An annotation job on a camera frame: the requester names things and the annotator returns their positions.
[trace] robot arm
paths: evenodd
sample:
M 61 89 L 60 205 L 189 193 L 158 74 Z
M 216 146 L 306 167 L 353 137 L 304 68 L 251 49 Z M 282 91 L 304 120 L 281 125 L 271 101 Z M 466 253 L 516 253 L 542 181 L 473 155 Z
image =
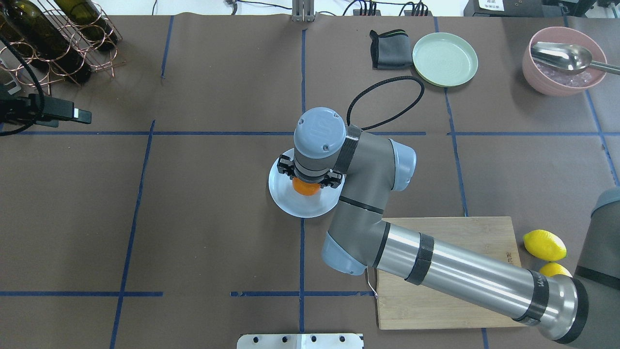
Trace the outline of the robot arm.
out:
M 304 113 L 294 140 L 294 160 L 281 158 L 282 173 L 334 187 L 346 175 L 322 251 L 332 268 L 359 275 L 372 266 L 536 326 L 571 347 L 620 343 L 620 188 L 601 196 L 575 277 L 547 278 L 383 221 L 389 192 L 405 189 L 413 175 L 411 148 L 345 126 L 327 108 Z

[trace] black tape band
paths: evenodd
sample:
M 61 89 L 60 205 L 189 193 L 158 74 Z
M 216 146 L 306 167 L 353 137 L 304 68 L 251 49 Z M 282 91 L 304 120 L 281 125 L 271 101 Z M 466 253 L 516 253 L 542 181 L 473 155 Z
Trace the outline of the black tape band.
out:
M 415 256 L 414 267 L 411 269 L 411 273 L 405 279 L 414 285 L 422 284 L 424 278 L 430 268 L 431 260 L 433 259 L 433 250 L 435 249 L 435 239 L 426 234 L 420 233 L 420 248 L 418 249 L 418 255 Z
M 383 230 L 383 239 L 381 239 L 381 244 L 379 245 L 379 252 L 377 252 L 377 258 L 374 259 L 373 268 L 376 268 L 379 265 L 379 261 L 381 260 L 381 256 L 383 255 L 383 250 L 386 248 L 386 242 L 388 242 L 388 234 L 389 228 L 391 224 L 386 222 L 386 228 Z
M 347 204 L 351 204 L 353 206 L 357 206 L 360 209 L 364 209 L 364 210 L 367 210 L 367 211 L 370 211 L 370 212 L 374 212 L 374 213 L 378 213 L 378 214 L 383 215 L 383 210 L 379 209 L 379 208 L 377 208 L 375 206 L 366 205 L 363 202 L 355 201 L 353 199 L 349 199 L 348 197 L 344 197 L 342 195 L 340 196 L 339 200 L 342 201 L 342 202 L 346 202 Z
M 528 270 L 534 278 L 534 293 L 525 314 L 514 321 L 521 322 L 527 326 L 534 326 L 540 323 L 544 311 L 549 304 L 549 282 L 547 278 L 537 271 Z
M 360 141 L 360 136 L 361 128 L 357 126 L 347 127 L 345 142 L 342 144 L 342 147 L 340 147 L 340 153 L 332 169 L 334 172 L 338 172 L 341 175 L 347 173 L 348 167 L 351 165 L 351 160 L 353 159 L 353 154 L 357 148 L 357 143 Z
M 573 325 L 570 327 L 570 330 L 566 332 L 566 334 L 560 338 L 556 339 L 555 342 L 560 344 L 568 344 L 581 334 L 586 321 L 588 320 L 588 309 L 590 304 L 588 303 L 588 293 L 583 287 L 581 281 L 577 279 L 572 279 L 573 284 L 575 285 L 575 290 L 577 290 L 577 315 L 575 315 L 575 321 L 573 321 Z
M 601 273 L 600 271 L 588 269 L 584 266 L 578 265 L 577 269 L 575 269 L 575 275 L 579 275 L 582 278 L 592 280 L 596 283 L 600 283 L 601 285 L 605 285 L 607 287 L 611 287 L 620 291 L 620 279 L 605 273 Z

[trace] metal stand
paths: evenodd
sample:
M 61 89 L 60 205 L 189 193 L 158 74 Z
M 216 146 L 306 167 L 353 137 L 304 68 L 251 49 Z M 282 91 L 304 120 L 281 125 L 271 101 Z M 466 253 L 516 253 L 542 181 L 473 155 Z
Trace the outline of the metal stand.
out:
M 314 22 L 314 0 L 293 0 L 293 22 Z

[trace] metal scoop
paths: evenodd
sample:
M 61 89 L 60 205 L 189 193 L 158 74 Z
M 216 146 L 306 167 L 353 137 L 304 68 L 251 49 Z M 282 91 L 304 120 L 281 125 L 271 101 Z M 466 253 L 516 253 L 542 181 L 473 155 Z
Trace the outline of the metal scoop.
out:
M 554 42 L 537 42 L 531 49 L 535 61 L 554 66 L 571 74 L 577 74 L 590 67 L 620 75 L 620 67 L 592 60 L 592 52 L 579 45 Z

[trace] wooden cutting board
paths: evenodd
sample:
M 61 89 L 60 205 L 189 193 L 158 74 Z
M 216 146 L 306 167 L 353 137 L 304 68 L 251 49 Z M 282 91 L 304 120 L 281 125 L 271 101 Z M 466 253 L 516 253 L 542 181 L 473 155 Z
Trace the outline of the wooden cutting board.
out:
M 521 266 L 510 217 L 385 218 L 468 250 Z M 511 318 L 377 270 L 381 330 L 519 327 Z

